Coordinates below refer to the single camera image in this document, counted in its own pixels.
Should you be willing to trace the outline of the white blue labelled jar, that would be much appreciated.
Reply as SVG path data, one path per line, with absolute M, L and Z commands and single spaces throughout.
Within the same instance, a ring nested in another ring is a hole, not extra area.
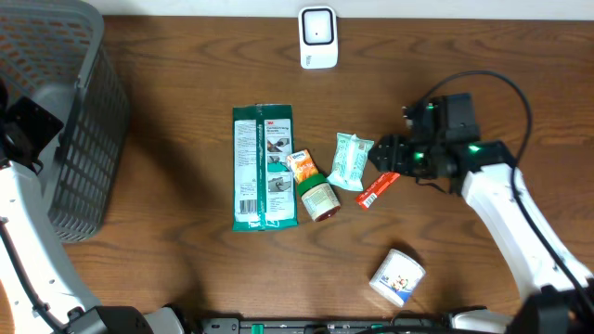
M 425 274 L 425 269 L 410 256 L 391 249 L 369 285 L 384 299 L 403 307 Z

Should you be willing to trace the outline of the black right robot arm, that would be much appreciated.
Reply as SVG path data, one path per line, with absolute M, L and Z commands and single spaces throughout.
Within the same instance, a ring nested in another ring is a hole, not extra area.
M 450 181 L 486 225 L 523 300 L 514 317 L 484 307 L 451 313 L 457 333 L 590 333 L 593 275 L 563 245 L 532 200 L 517 161 L 484 142 L 468 93 L 421 100 L 403 110 L 408 136 L 385 135 L 368 154 L 381 172 Z

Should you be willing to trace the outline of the red coffee stick sachet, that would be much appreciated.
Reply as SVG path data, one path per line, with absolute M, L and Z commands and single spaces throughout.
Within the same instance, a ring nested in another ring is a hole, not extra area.
M 399 177 L 399 173 L 383 173 L 371 186 L 359 194 L 355 201 L 363 210 L 368 210 L 373 202 Z

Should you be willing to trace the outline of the green lid white jar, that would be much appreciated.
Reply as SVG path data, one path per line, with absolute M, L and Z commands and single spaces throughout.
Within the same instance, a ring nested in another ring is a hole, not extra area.
M 338 197 L 332 190 L 327 178 L 314 174 L 297 185 L 303 205 L 315 222 L 330 218 L 341 208 Z

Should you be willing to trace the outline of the white red package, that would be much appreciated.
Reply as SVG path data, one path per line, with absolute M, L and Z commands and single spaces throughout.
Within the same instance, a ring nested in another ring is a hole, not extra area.
M 298 225 L 292 106 L 256 104 L 233 108 L 233 227 L 271 231 Z

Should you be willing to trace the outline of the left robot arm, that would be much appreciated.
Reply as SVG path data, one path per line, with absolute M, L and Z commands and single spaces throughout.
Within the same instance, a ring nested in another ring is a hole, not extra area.
M 1 280 L 25 333 L 195 333 L 172 306 L 143 315 L 104 306 L 75 271 L 43 203 L 39 154 L 65 124 L 26 96 L 1 92 Z

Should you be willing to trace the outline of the teal white snack packet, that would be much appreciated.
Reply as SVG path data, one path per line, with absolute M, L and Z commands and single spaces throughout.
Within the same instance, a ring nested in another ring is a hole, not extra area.
M 348 191 L 362 191 L 362 177 L 373 146 L 372 140 L 338 133 L 336 152 L 327 177 L 329 183 Z

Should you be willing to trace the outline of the small orange carton box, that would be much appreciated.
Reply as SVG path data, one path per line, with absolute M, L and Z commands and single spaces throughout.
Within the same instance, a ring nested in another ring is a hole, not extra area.
M 318 169 L 307 149 L 290 154 L 287 163 L 297 184 L 318 174 Z

